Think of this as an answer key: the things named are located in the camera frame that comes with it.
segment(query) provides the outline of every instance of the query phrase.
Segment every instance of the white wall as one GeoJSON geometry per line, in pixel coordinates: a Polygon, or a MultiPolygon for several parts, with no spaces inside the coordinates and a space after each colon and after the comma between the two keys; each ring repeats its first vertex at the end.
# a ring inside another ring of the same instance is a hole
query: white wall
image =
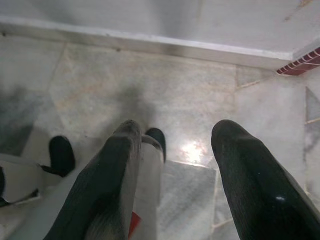
{"type": "Polygon", "coordinates": [[[320,0],[0,0],[0,16],[279,55],[320,36],[319,11],[320,0]]]}

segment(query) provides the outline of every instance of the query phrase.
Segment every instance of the black shoe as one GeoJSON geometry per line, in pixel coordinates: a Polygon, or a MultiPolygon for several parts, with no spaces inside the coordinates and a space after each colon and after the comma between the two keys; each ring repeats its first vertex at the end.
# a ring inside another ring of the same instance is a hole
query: black shoe
{"type": "Polygon", "coordinates": [[[44,171],[65,177],[75,169],[74,151],[65,136],[55,136],[50,140],[49,154],[51,167],[42,166],[44,171]]]}
{"type": "Polygon", "coordinates": [[[164,133],[159,129],[159,128],[150,128],[145,132],[145,135],[148,135],[155,140],[161,145],[162,151],[163,151],[163,158],[164,162],[166,162],[166,138],[164,133]]]}

